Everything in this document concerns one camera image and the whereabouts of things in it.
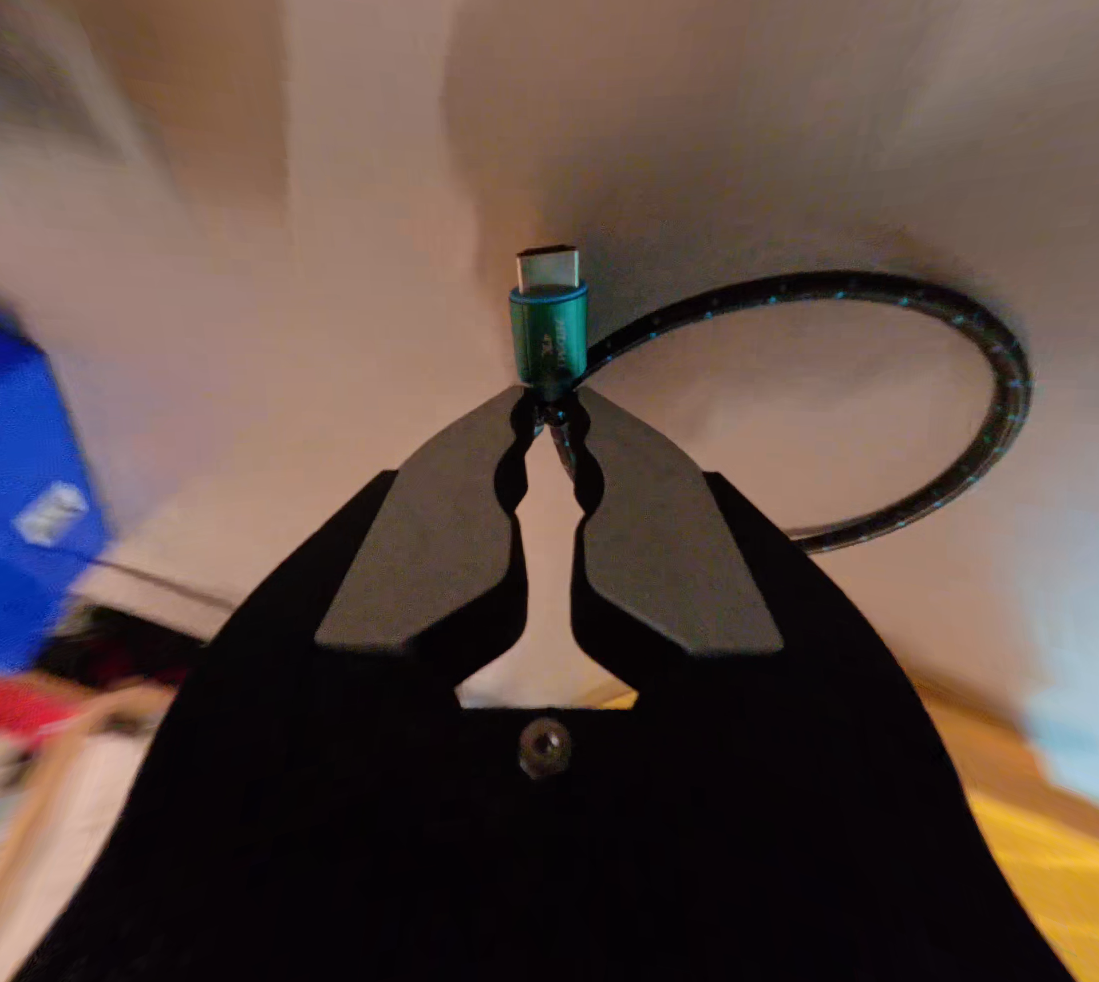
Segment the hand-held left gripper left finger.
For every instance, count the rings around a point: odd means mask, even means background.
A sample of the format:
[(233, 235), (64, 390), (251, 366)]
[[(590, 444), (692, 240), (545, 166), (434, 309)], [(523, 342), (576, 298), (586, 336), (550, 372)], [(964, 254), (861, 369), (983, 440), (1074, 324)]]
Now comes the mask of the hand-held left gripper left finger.
[(321, 649), (419, 665), (459, 687), (519, 641), (528, 565), (529, 397), (511, 386), (397, 471), (314, 635)]

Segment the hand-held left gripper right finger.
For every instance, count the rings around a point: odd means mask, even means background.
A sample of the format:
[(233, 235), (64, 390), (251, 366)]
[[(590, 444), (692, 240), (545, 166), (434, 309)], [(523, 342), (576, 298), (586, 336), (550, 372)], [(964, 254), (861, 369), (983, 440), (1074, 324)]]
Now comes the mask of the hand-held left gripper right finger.
[(693, 663), (767, 658), (785, 640), (701, 468), (589, 387), (570, 412), (571, 633), (619, 681), (648, 692)]

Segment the dark cloth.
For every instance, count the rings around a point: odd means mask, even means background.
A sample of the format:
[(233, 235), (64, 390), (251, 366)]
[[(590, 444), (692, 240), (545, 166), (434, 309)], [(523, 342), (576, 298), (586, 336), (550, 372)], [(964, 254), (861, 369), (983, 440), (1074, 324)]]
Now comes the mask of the dark cloth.
[(138, 683), (177, 688), (206, 643), (123, 610), (73, 609), (49, 632), (33, 670), (95, 691)]

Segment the blue box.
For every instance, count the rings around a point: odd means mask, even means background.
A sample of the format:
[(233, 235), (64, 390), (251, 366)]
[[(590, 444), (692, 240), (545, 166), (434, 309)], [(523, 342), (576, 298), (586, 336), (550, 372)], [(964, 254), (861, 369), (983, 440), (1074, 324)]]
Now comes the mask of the blue box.
[(112, 540), (48, 357), (1, 332), (1, 669), (26, 670)]

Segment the red object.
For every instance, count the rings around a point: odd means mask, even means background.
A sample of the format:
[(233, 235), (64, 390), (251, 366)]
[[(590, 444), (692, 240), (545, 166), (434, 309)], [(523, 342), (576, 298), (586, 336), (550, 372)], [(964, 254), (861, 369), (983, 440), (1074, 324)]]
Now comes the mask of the red object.
[(1, 677), (1, 733), (37, 746), (67, 728), (99, 693), (34, 672)]

